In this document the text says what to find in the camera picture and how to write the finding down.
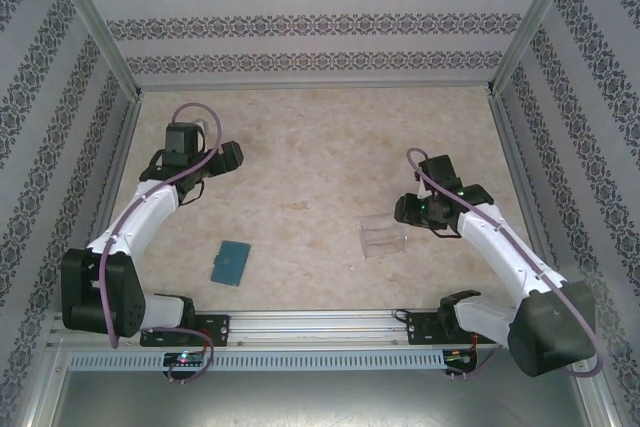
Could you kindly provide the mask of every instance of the transparent box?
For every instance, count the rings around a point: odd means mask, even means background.
[[[407,250],[404,225],[396,222],[392,213],[361,217],[358,225],[365,259],[384,257]]]

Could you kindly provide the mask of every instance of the patterned wallpaper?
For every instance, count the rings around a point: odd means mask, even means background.
[[[95,0],[143,87],[488,81],[532,0]]]
[[[596,296],[625,425],[640,425],[639,5],[554,0],[503,92],[556,264]]]
[[[58,267],[93,231],[128,99],[70,0],[0,0],[0,426],[37,370]]]

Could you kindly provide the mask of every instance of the marble floor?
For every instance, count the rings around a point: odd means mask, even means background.
[[[145,94],[114,213],[187,101],[218,113],[223,141],[239,142],[245,160],[162,225],[139,266],[146,291],[192,297],[199,310],[435,307],[469,288],[510,302],[464,240],[407,226],[406,253],[365,260],[357,228],[356,218],[392,212],[416,192],[405,152],[420,146],[449,154],[463,182],[483,185],[526,238],[483,88]],[[203,118],[188,109],[179,120]],[[222,240],[252,246],[239,287],[210,281]]]

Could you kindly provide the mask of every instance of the blue card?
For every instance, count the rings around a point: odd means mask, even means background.
[[[213,261],[211,281],[225,285],[240,285],[251,245],[223,240],[220,252]]]

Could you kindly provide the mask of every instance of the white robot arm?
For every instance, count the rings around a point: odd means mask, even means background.
[[[198,148],[199,135],[204,138],[202,129],[194,123],[171,122],[166,130],[165,148],[156,152],[140,175],[136,193],[124,212],[86,249],[66,252],[61,263],[61,288],[62,318],[67,328],[107,333],[99,291],[99,265],[105,252],[108,255],[104,282],[116,336],[131,337],[140,330],[154,328],[193,326],[196,314],[191,299],[144,293],[136,265],[140,265],[144,250],[162,223],[179,206],[188,203],[187,194],[196,185],[200,184],[202,195],[206,178],[242,165],[243,154],[237,142],[226,142],[215,153],[205,152],[204,145]],[[190,169],[188,175],[176,176],[198,164],[202,166]],[[138,202],[127,216],[129,207]],[[123,224],[114,235],[121,219]]]
[[[396,220],[430,229],[439,237],[466,239],[494,269],[513,301],[508,306],[475,291],[454,294],[440,306],[452,310],[441,316],[450,324],[445,331],[475,332],[508,346],[518,366],[530,376],[592,357],[592,339],[554,292],[566,297],[593,330],[595,301],[586,284],[568,282],[536,256],[509,227],[484,188],[463,186],[448,156],[427,159],[419,169],[422,175],[417,178],[427,177],[429,185],[423,180],[417,195],[406,194],[398,200]],[[443,195],[443,190],[464,199],[469,208]],[[446,229],[456,235],[437,233]]]

